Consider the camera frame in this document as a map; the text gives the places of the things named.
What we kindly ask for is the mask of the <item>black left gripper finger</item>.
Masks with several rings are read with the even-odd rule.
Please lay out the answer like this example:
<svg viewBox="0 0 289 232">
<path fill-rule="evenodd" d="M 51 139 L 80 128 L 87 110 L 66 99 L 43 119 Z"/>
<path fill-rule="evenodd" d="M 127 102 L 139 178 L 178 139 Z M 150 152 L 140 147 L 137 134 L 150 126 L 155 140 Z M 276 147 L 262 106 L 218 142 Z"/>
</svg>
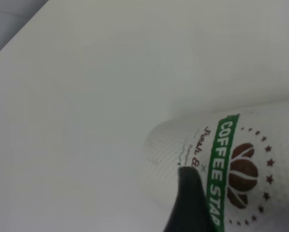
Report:
<svg viewBox="0 0 289 232">
<path fill-rule="evenodd" d="M 164 231 L 218 232 L 221 219 L 221 200 L 206 199 L 198 171 L 179 168 L 177 197 Z"/>
</svg>

